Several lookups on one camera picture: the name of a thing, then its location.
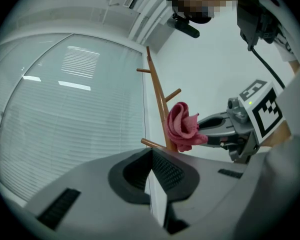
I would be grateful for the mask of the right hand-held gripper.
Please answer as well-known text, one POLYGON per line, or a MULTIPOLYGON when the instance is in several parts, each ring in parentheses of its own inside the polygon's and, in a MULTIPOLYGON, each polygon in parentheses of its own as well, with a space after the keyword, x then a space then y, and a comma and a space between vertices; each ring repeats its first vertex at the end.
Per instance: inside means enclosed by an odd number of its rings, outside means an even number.
POLYGON ((237 97, 228 99, 226 112, 215 113, 198 122, 201 131, 228 131, 206 134, 206 145, 224 149, 237 146, 228 149, 232 161, 253 156, 283 122, 277 96, 278 91, 271 81, 255 80, 237 97))

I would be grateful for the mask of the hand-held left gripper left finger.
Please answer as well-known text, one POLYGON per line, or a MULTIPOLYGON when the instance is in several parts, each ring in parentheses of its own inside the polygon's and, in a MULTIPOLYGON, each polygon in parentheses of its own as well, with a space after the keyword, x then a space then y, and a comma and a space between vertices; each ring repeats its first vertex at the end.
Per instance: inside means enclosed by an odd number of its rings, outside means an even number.
POLYGON ((161 240, 163 229, 148 205, 132 204, 120 198, 110 187, 112 166, 130 157, 126 151, 85 162, 71 169, 37 192, 25 209, 40 216, 64 190, 79 191, 79 196, 52 236, 60 240, 161 240))

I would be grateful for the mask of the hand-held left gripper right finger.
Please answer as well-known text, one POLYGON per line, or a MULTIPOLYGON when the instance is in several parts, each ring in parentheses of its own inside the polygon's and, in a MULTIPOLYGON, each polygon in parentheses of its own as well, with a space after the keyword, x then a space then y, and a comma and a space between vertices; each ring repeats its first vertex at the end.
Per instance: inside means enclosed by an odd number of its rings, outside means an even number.
POLYGON ((153 165, 160 171, 167 203, 164 227, 152 226, 153 236, 254 236, 248 208, 261 176, 265 154, 248 164, 203 159, 153 148, 153 165))

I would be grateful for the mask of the pink cloth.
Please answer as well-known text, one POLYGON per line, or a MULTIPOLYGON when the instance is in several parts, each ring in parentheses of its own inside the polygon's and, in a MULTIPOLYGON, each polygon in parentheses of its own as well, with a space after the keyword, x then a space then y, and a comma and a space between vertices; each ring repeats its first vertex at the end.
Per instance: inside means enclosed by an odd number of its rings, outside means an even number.
POLYGON ((189 114, 189 107, 185 102, 176 103, 168 113, 165 131, 179 152, 187 152, 193 146, 208 143, 208 137, 199 133, 198 116, 198 113, 189 114))

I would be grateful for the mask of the wooden coat rack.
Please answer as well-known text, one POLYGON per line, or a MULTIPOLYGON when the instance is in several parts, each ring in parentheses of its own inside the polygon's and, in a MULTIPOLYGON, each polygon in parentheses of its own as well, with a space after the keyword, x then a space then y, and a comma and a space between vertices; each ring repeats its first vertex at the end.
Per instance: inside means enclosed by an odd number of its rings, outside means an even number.
POLYGON ((137 68, 136 71, 140 72, 140 73, 149 73, 151 75, 151 80, 152 80, 152 84, 153 84, 153 88, 154 88, 154 93, 155 93, 155 97, 156 97, 157 107, 158 107, 158 111, 159 111, 159 116, 160 116, 160 121, 161 121, 161 125, 162 125, 162 130, 163 130, 166 146, 159 145, 159 144, 157 144, 153 141, 150 141, 146 138, 142 138, 140 142, 151 148, 163 148, 163 149, 168 149, 168 150, 171 150, 174 152, 178 152, 177 145, 169 139, 169 137, 166 133, 165 123, 166 123, 166 120, 167 120, 168 114, 169 114, 167 102, 169 102, 171 99, 173 99, 179 93, 181 93, 182 90, 180 88, 178 88, 177 90, 172 92, 167 97, 164 96, 164 92, 163 92, 155 65, 154 65, 152 57, 151 57, 151 51, 150 51, 149 46, 146 47, 146 52, 147 52, 147 62, 148 62, 149 69, 137 68))

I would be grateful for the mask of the person's right forearm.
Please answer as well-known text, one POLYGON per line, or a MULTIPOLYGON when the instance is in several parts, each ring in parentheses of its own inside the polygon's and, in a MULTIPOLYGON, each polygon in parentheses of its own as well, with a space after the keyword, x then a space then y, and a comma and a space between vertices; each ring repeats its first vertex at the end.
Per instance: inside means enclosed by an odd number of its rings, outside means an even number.
POLYGON ((290 138, 291 138, 291 131, 287 124, 287 121, 284 120, 278 126, 278 128, 267 139, 265 139, 262 142, 261 146, 273 148, 274 146, 281 144, 290 138))

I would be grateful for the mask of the slatted window blinds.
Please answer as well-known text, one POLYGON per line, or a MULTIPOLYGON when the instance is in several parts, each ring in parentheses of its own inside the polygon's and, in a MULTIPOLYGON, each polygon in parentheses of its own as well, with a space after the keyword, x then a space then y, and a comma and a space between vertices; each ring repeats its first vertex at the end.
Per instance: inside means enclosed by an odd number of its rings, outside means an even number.
POLYGON ((141 52, 79 34, 0 45, 0 183, 24 201, 74 167, 140 148, 141 52))

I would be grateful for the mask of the white T-shirt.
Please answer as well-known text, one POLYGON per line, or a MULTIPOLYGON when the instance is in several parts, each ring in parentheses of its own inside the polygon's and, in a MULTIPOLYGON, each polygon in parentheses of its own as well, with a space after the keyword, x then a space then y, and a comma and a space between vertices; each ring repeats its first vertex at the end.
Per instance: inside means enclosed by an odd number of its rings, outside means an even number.
POLYGON ((300 26, 292 11, 283 0, 277 0, 279 6, 274 15, 279 21, 281 34, 275 44, 284 62, 300 63, 300 26))

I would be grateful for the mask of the black chest-mounted box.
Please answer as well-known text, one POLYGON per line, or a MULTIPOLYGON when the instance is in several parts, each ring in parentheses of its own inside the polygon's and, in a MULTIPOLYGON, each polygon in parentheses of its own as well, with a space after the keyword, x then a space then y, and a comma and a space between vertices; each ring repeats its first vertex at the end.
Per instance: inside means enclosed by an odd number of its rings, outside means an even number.
POLYGON ((258 0, 237 0, 237 26, 251 51, 258 40, 272 44, 279 32, 278 19, 258 0))

